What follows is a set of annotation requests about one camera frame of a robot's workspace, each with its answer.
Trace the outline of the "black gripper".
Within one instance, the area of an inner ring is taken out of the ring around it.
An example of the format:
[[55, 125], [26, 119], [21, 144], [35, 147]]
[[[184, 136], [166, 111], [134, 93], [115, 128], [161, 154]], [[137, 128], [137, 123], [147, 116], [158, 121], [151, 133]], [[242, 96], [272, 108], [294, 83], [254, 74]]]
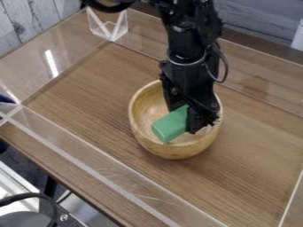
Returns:
[[220, 98], [214, 84], [220, 73], [220, 58], [204, 54], [197, 59], [181, 59], [173, 55], [161, 62], [162, 88], [169, 111], [189, 105], [186, 131], [196, 134], [214, 126], [220, 120]]

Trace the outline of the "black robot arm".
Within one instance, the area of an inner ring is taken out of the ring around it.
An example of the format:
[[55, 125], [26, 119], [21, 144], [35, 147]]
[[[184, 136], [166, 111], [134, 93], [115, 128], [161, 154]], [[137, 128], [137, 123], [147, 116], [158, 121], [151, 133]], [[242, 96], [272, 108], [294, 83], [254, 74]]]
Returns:
[[185, 109], [185, 131], [194, 134], [216, 125], [222, 110], [214, 86], [224, 83], [229, 67], [218, 39], [224, 21], [214, 0], [81, 0], [101, 12], [117, 13], [138, 2], [158, 9], [167, 32], [167, 59], [161, 62], [161, 80], [170, 111]]

